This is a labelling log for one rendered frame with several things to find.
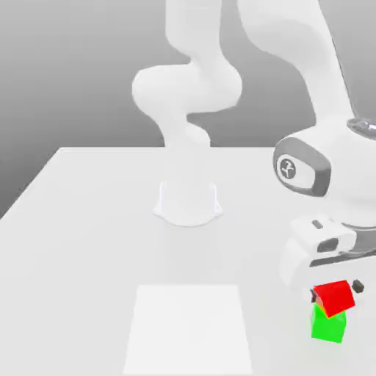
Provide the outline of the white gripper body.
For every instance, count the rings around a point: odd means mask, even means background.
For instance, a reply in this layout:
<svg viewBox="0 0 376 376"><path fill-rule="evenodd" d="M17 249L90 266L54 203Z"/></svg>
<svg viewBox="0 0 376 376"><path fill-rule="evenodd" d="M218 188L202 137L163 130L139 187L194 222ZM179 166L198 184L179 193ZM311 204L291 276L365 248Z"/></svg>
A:
<svg viewBox="0 0 376 376"><path fill-rule="evenodd" d="M315 259L294 238L281 254L279 275L294 292L306 293L316 285L358 279L362 284L376 283L376 249L361 256L340 255Z"/></svg>

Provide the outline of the small red cube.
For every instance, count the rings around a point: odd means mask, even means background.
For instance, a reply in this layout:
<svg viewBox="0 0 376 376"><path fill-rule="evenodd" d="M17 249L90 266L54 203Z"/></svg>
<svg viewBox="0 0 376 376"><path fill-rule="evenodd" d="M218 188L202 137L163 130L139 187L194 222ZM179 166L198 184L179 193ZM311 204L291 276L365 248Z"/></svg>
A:
<svg viewBox="0 0 376 376"><path fill-rule="evenodd" d="M335 281L313 288L315 303L323 309L327 318L334 317L355 306L355 300L346 280Z"/></svg>

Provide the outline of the small green cube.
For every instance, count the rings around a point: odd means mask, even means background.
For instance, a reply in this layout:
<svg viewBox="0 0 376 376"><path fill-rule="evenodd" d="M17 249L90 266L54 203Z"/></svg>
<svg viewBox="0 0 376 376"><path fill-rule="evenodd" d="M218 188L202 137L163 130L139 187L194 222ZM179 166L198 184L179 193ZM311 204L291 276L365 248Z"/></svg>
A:
<svg viewBox="0 0 376 376"><path fill-rule="evenodd" d="M327 317L319 305L313 304L311 311L312 338L341 344L346 326L347 316L345 311Z"/></svg>

